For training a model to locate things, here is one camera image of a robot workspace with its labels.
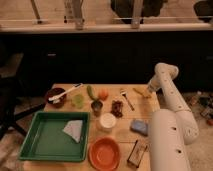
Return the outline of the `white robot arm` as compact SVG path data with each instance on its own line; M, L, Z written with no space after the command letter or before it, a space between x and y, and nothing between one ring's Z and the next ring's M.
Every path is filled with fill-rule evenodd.
M191 171L186 145L198 138L199 129L193 112L173 82L178 73L177 66L158 63L148 83L150 93L162 89L167 105L166 109L154 111L149 121L151 171Z

